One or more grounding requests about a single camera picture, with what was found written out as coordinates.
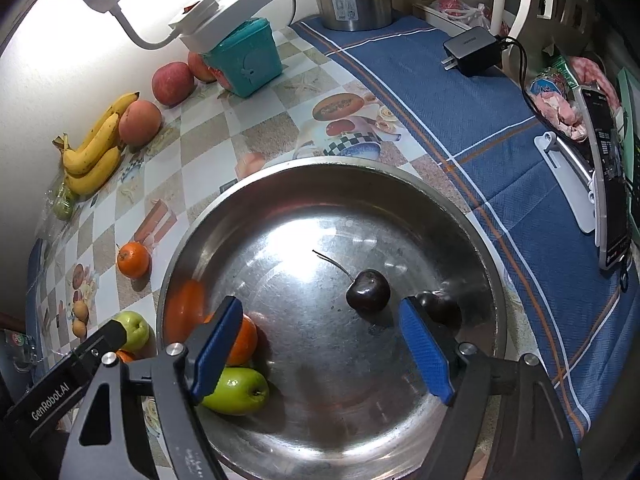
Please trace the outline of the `steel bowl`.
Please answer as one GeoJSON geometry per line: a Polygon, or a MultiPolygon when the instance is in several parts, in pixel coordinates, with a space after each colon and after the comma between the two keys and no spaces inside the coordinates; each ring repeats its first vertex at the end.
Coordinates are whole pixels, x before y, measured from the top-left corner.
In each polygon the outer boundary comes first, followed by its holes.
{"type": "Polygon", "coordinates": [[[213,201],[172,256],[160,289],[160,346],[183,341],[225,296],[258,329],[253,364],[268,380],[253,415],[201,408],[224,466],[247,479],[399,479],[418,468],[445,415],[398,327],[401,299],[442,290],[455,333],[506,351],[506,298],[480,233],[420,179],[358,158],[317,157],[260,170],[213,201]],[[351,274],[381,272],[378,314],[346,302],[351,274]]]}

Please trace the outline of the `pink plastic bag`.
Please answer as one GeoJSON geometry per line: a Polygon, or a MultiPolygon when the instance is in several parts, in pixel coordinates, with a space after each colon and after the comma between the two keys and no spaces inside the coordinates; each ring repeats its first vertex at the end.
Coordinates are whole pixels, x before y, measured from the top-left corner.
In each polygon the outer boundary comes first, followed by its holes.
{"type": "Polygon", "coordinates": [[[528,87],[528,95],[542,117],[557,132],[578,143],[588,136],[582,113],[575,104],[574,90],[579,86],[603,92],[613,117],[622,109],[620,99],[600,65],[583,56],[566,58],[558,54],[528,87]]]}

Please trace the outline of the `red apple left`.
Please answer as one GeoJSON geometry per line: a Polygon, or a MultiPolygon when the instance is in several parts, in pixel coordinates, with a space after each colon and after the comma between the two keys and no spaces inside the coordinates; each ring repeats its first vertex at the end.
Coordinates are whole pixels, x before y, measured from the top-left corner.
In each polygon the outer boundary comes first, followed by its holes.
{"type": "Polygon", "coordinates": [[[160,131],[162,114],[155,104],[137,100],[130,104],[120,118],[120,140],[132,148],[148,144],[160,131]]]}

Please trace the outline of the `green mango-shaped fruit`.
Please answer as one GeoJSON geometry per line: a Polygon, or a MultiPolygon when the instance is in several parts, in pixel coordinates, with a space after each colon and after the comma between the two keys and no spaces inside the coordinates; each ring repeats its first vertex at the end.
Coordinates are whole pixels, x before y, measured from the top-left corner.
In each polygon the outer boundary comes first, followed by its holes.
{"type": "Polygon", "coordinates": [[[137,353],[143,349],[149,340],[150,326],[145,318],[138,312],[120,311],[114,320],[122,324],[126,330],[127,338],[122,350],[137,353]]]}

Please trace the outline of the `dark cherry with stem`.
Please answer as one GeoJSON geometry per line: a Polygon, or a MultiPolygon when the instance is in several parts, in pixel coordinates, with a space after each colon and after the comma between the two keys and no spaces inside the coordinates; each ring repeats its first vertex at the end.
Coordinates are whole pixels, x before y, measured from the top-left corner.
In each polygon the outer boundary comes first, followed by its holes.
{"type": "Polygon", "coordinates": [[[375,269],[364,269],[354,275],[329,256],[323,255],[315,249],[312,252],[318,258],[335,266],[349,278],[350,285],[345,292],[345,299],[349,307],[364,314],[378,314],[386,308],[390,302],[390,296],[392,296],[392,289],[387,278],[381,272],[375,269]]]}

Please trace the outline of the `clear bag of green fruit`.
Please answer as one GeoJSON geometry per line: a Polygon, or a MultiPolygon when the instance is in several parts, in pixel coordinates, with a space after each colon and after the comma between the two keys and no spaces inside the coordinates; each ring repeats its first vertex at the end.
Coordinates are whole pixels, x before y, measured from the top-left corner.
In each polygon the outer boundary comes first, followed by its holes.
{"type": "Polygon", "coordinates": [[[78,195],[66,185],[65,180],[56,180],[44,196],[40,226],[50,230],[70,222],[77,202],[78,195]]]}

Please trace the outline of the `large orange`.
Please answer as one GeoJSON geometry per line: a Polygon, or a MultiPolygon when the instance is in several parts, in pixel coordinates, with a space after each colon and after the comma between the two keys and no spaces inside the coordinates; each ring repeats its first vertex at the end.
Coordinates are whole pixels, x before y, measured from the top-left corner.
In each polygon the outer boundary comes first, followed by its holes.
{"type": "Polygon", "coordinates": [[[250,362],[258,345],[258,331],[253,320],[246,314],[243,315],[242,325],[238,336],[228,355],[227,366],[243,366],[250,362]]]}

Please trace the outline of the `red apple right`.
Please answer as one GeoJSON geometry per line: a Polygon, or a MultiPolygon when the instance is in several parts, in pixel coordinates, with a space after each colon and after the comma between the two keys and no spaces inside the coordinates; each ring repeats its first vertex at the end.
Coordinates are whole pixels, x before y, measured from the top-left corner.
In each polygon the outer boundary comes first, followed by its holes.
{"type": "Polygon", "coordinates": [[[192,75],[199,81],[210,84],[217,80],[212,70],[203,61],[201,55],[195,52],[189,52],[186,64],[188,64],[192,75]]]}

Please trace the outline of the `red apple middle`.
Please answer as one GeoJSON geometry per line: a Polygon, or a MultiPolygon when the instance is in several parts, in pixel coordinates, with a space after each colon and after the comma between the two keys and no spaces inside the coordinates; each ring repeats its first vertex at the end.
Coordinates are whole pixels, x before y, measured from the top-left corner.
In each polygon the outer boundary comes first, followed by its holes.
{"type": "Polygon", "coordinates": [[[195,80],[185,62],[171,62],[154,73],[151,88],[160,104],[172,107],[190,96],[195,89],[195,80]]]}

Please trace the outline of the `white chair frame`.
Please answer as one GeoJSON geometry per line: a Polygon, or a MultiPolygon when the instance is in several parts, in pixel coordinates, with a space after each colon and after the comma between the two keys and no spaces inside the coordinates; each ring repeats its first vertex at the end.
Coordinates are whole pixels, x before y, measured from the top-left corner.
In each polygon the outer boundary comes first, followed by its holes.
{"type": "Polygon", "coordinates": [[[495,15],[506,12],[510,35],[542,50],[554,44],[568,53],[587,44],[594,20],[593,0],[494,0],[495,15]]]}

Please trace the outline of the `black power adapter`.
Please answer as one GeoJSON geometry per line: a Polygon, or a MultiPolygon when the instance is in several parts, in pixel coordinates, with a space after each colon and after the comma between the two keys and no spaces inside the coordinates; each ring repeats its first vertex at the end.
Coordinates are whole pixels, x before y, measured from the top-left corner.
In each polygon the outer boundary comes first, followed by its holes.
{"type": "Polygon", "coordinates": [[[476,26],[446,40],[442,47],[446,52],[440,62],[444,70],[458,70],[465,77],[473,77],[500,62],[506,43],[502,37],[476,26]]]}

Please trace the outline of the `glass mug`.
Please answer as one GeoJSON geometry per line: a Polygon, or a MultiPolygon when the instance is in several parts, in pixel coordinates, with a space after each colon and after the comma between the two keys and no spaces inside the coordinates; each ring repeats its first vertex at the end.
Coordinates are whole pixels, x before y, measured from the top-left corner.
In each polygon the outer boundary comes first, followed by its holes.
{"type": "Polygon", "coordinates": [[[37,349],[31,336],[14,330],[2,330],[1,343],[9,361],[19,373],[28,373],[36,367],[37,349]]]}

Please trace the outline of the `yellow banana bunch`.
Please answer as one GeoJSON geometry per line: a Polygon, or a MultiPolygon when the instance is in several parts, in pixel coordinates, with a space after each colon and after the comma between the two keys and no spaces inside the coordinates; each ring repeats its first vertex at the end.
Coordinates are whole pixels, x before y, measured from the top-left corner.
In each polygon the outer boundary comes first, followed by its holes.
{"type": "Polygon", "coordinates": [[[98,118],[78,148],[70,146],[66,133],[52,140],[61,153],[64,182],[76,195],[94,194],[119,166],[120,118],[139,96],[139,92],[128,92],[116,99],[98,118]]]}

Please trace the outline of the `smartphone on stand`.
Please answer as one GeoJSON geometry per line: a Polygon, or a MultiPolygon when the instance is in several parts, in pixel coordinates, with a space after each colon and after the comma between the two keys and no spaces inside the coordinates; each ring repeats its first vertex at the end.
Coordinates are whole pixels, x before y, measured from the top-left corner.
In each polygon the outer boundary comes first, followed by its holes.
{"type": "Polygon", "coordinates": [[[620,141],[608,99],[602,91],[579,86],[574,90],[574,98],[591,150],[594,239],[599,248],[599,266],[608,270],[623,260],[631,240],[620,141]]]}

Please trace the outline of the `green apple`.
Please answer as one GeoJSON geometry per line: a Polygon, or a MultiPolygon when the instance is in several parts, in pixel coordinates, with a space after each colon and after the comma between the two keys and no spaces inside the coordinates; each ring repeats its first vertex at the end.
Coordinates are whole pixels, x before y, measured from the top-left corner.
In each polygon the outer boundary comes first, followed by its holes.
{"type": "Polygon", "coordinates": [[[226,367],[213,393],[201,404],[223,415],[245,416],[261,410],[269,401],[266,378],[248,367],[226,367]]]}

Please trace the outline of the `teal plastic box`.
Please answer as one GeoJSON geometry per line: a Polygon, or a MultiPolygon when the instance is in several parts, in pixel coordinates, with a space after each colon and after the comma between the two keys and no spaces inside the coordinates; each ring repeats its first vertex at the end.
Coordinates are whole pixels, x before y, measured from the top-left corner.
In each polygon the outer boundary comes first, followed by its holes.
{"type": "Polygon", "coordinates": [[[240,98],[247,98],[283,70],[266,18],[245,21],[202,59],[221,87],[240,98]]]}

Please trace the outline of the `red apple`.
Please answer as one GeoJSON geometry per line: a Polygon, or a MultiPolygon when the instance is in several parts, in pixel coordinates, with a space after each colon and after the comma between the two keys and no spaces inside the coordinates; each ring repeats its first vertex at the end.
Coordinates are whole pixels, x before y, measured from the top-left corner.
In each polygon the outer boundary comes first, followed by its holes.
{"type": "Polygon", "coordinates": [[[120,118],[120,140],[132,148],[148,144],[160,131],[162,114],[155,104],[137,100],[130,104],[120,118]]]}
{"type": "Polygon", "coordinates": [[[210,84],[217,80],[212,70],[203,61],[201,55],[195,52],[189,52],[186,64],[188,64],[192,75],[199,81],[210,84]]]}
{"type": "Polygon", "coordinates": [[[185,62],[171,62],[154,73],[151,88],[160,104],[172,107],[190,96],[195,89],[195,80],[185,62]]]}

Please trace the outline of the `small orange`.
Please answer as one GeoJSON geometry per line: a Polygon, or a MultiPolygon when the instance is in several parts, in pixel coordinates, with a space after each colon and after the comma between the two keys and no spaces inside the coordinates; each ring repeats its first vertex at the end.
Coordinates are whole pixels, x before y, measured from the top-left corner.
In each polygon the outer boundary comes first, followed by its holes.
{"type": "Polygon", "coordinates": [[[148,273],[151,256],[142,243],[133,240],[119,248],[116,255],[116,264],[122,275],[130,278],[130,280],[137,280],[148,273]]]}

